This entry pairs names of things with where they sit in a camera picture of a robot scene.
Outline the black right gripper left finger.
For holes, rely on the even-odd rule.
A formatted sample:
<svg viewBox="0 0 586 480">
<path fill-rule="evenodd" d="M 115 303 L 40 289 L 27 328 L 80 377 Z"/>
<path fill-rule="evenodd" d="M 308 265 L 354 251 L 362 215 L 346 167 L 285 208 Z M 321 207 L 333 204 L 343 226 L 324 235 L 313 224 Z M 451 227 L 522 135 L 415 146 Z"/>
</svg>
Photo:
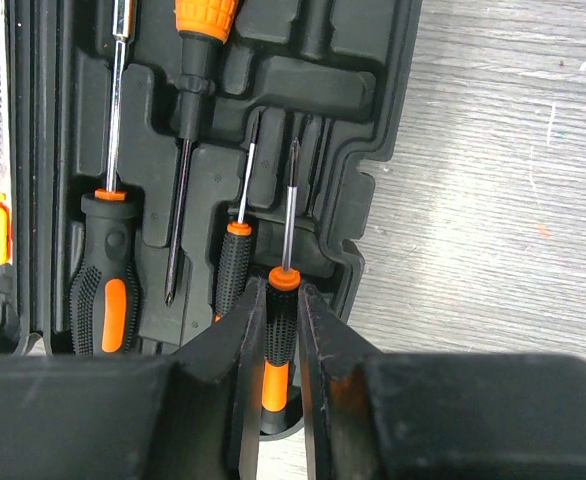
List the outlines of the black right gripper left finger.
<svg viewBox="0 0 586 480">
<path fill-rule="evenodd" d="M 266 288 L 170 355 L 0 356 L 0 479 L 252 479 Z"/>
</svg>

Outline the black handled screwdriver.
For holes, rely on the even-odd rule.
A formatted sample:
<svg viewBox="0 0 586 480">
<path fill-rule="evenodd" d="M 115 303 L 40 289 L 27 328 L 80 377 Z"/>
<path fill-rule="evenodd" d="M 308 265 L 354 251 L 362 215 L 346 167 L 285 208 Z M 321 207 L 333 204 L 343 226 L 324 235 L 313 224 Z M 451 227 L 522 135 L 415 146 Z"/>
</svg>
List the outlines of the black handled screwdriver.
<svg viewBox="0 0 586 480">
<path fill-rule="evenodd" d="M 70 292 L 70 324 L 77 355 L 129 351 L 137 326 L 141 287 L 134 263 L 136 203 L 118 188 L 122 83 L 134 1 L 113 3 L 115 40 L 109 107 L 105 186 L 81 199 L 85 214 L 83 256 Z"/>
</svg>

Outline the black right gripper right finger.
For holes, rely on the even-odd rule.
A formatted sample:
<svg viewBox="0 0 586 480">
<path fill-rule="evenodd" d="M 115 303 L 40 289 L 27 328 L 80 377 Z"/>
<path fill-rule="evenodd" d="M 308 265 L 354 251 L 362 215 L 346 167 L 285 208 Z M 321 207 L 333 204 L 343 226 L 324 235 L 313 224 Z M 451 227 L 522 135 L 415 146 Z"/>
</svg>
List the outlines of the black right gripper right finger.
<svg viewBox="0 0 586 480">
<path fill-rule="evenodd" d="M 384 353 L 299 292 L 312 479 L 586 479 L 586 361 Z"/>
</svg>

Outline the black plastic tool case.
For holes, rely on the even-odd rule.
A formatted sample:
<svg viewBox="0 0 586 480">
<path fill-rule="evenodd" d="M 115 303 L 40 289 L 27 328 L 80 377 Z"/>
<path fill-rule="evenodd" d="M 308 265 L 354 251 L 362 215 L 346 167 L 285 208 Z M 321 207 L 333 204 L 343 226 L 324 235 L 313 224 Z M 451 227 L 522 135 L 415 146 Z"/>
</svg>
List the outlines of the black plastic tool case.
<svg viewBox="0 0 586 480">
<path fill-rule="evenodd" d="M 105 179 L 113 5 L 8 1 L 14 260 L 0 265 L 0 354 L 73 350 L 81 199 Z M 132 349 L 169 354 L 213 321 L 228 222 L 247 204 L 250 271 L 280 261 L 288 150 L 300 143 L 293 266 L 347 319 L 374 191 L 359 161 L 392 154 L 417 1 L 244 1 L 216 58 L 189 168 L 175 296 L 164 284 L 180 161 L 182 42 L 174 3 L 141 1 L 123 78 L 119 183 L 135 202 Z"/>
</svg>

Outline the small precision screwdriver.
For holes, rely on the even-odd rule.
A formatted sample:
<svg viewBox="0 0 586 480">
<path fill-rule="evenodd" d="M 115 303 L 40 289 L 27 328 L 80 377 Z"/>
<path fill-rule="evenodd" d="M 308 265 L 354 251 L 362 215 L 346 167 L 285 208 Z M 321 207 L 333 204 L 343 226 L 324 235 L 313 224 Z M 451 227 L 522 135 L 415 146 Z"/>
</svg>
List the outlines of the small precision screwdriver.
<svg viewBox="0 0 586 480">
<path fill-rule="evenodd" d="M 268 276 L 266 290 L 266 345 L 262 388 L 261 432 L 275 435 L 287 429 L 289 364 L 297 335 L 297 301 L 300 272 L 292 267 L 296 219 L 300 142 L 295 138 L 289 150 L 284 237 L 281 264 Z"/>
<path fill-rule="evenodd" d="M 262 114 L 258 113 L 251 128 L 237 219 L 227 225 L 222 243 L 215 293 L 215 321 L 232 309 L 246 285 L 252 245 L 252 227 L 246 221 L 246 208 L 261 118 Z"/>
</svg>

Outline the orange handled screwdriver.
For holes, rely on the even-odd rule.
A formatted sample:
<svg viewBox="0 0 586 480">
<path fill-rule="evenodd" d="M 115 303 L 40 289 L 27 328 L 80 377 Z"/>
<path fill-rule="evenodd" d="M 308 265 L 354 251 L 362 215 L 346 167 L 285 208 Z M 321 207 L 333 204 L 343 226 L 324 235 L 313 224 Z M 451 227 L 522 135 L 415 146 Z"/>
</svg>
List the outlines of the orange handled screwdriver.
<svg viewBox="0 0 586 480">
<path fill-rule="evenodd" d="M 239 3 L 221 1 L 177 1 L 175 26 L 182 42 L 179 91 L 177 162 L 164 301 L 170 306 L 176 293 L 178 257 L 184 224 L 190 154 L 200 133 L 202 112 L 215 92 L 214 69 L 218 53 L 227 42 Z"/>
</svg>

